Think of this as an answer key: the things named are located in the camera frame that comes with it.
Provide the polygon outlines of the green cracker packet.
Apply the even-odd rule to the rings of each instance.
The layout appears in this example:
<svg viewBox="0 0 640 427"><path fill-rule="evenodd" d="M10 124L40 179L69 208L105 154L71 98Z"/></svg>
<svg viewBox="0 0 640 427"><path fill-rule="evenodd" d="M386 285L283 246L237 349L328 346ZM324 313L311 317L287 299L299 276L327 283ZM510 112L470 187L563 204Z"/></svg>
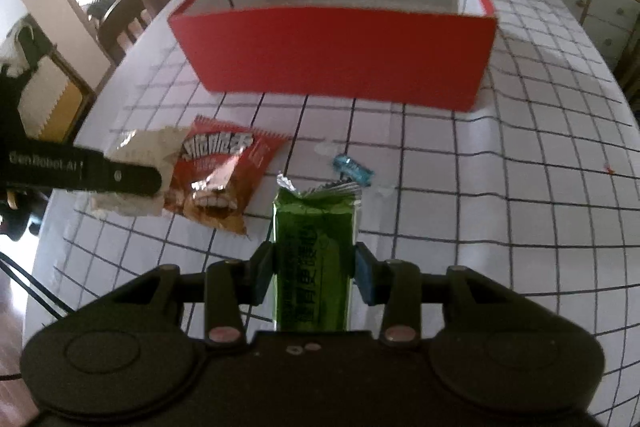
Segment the green cracker packet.
<svg viewBox="0 0 640 427"><path fill-rule="evenodd" d="M344 331L355 273L361 187L336 181L303 191L282 174L277 184L272 212L277 330Z"/></svg>

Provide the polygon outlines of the blue wrapped candy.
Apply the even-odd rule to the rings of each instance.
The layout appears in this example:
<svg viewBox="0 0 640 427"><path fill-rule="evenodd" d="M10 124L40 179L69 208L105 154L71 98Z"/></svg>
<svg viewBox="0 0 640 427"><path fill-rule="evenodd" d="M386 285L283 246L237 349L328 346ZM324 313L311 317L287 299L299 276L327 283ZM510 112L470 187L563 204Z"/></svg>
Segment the blue wrapped candy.
<svg viewBox="0 0 640 427"><path fill-rule="evenodd" d="M360 186L372 184L374 172L346 154L336 155L332 159L332 167L338 174Z"/></svg>

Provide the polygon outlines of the white patterned snack packet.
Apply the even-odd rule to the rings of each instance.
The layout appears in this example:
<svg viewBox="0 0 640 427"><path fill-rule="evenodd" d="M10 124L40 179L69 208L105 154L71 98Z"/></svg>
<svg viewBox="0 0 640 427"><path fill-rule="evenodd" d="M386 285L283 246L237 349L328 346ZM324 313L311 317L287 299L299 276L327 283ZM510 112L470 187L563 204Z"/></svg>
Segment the white patterned snack packet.
<svg viewBox="0 0 640 427"><path fill-rule="evenodd" d="M124 217L159 216L187 134L183 127L163 127L119 135L105 151L105 158L114 165L108 175L114 185L91 195L91 211L96 215L113 211Z"/></svg>

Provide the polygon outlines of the red cardboard box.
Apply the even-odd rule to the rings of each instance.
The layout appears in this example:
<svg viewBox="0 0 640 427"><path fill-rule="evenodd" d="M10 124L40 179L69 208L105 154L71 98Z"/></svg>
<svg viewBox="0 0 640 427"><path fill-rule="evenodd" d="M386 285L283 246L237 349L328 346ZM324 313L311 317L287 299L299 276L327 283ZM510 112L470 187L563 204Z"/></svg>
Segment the red cardboard box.
<svg viewBox="0 0 640 427"><path fill-rule="evenodd" d="M210 91L467 112L498 20L490 0L184 0L168 24Z"/></svg>

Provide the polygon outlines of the white grid tablecloth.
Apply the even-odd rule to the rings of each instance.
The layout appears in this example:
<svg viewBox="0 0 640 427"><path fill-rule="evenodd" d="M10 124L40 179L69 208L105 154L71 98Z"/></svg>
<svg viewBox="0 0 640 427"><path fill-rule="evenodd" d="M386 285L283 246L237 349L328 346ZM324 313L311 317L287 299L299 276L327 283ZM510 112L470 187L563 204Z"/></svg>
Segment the white grid tablecloth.
<svg viewBox="0 0 640 427"><path fill-rule="evenodd" d="M82 126L104 148L134 129L198 115L288 134L247 210L247 232L164 213L93 216L55 194L35 277L80 307L138 274L175 263L200 272L247 258L269 236L276 178L334 178L337 145L381 181L363 195L360 239L425 272L466 265L582 325L605 352L590 412L639 421L639 129L608 66L561 0L491 0L499 30L470 113L267 93L208 93L159 18L116 69Z"/></svg>

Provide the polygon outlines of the red snack bag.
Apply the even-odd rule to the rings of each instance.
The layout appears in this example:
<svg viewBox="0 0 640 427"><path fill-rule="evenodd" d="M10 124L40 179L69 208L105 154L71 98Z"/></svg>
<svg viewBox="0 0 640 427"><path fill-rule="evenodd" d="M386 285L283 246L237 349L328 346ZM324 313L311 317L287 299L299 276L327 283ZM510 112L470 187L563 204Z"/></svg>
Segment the red snack bag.
<svg viewBox="0 0 640 427"><path fill-rule="evenodd" d="M291 137L196 116L182 141L164 208L206 227L244 235L244 211Z"/></svg>

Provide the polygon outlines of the wooden chair brown cushion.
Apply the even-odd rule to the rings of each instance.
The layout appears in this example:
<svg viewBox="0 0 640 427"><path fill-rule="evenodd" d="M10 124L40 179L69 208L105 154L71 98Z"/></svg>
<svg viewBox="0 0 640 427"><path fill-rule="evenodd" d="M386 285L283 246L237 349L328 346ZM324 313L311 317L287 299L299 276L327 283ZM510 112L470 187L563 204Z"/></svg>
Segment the wooden chair brown cushion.
<svg viewBox="0 0 640 427"><path fill-rule="evenodd" d="M98 26L98 43L114 64L122 62L127 50L169 1L117 0L106 11Z"/></svg>

